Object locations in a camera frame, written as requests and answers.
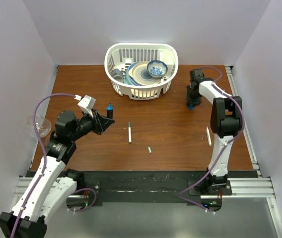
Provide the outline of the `black blue highlighter pen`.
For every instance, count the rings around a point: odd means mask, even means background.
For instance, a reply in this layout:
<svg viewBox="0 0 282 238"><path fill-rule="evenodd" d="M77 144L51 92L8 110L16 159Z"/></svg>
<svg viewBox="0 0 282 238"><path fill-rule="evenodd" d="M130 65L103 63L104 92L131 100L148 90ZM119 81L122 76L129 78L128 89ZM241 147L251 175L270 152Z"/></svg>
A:
<svg viewBox="0 0 282 238"><path fill-rule="evenodd" d="M111 103L107 107L107 118L113 119L113 106Z"/></svg>

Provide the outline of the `white pen green tip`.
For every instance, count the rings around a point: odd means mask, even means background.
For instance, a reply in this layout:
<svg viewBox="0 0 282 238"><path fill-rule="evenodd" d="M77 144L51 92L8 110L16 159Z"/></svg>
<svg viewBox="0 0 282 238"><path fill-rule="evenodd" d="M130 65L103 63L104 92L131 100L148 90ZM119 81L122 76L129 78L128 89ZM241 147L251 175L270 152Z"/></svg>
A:
<svg viewBox="0 0 282 238"><path fill-rule="evenodd" d="M128 126L128 142L129 144L132 143L132 130L130 126Z"/></svg>

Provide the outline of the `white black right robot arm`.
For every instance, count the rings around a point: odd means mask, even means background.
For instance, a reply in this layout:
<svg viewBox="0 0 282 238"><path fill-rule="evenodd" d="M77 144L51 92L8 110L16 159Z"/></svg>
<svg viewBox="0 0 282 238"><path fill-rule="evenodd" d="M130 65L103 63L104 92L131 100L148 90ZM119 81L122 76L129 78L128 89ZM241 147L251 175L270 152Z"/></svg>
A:
<svg viewBox="0 0 282 238"><path fill-rule="evenodd" d="M189 73L186 105L189 109L200 105L202 98L212 104L210 128L214 134L214 144L207 174L194 187L197 191L210 195L226 187L228 161L234 140L243 132L245 121L242 99L232 96L219 88L215 80L205 77L203 70L193 69Z"/></svg>

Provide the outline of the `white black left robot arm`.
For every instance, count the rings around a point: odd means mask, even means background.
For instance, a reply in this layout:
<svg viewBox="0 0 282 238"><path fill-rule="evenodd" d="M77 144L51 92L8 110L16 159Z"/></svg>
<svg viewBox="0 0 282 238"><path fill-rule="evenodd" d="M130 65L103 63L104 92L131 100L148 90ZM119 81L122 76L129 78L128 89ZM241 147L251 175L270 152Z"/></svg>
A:
<svg viewBox="0 0 282 238"><path fill-rule="evenodd" d="M58 115L55 131L32 181L12 210L0 214L0 228L6 238L44 237L48 220L71 194L92 192L96 200L97 193L86 187L82 172L68 169L55 187L53 184L75 152L76 140L90 132L101 135L114 122L111 106L106 116L97 110L84 113L81 119L72 111Z"/></svg>

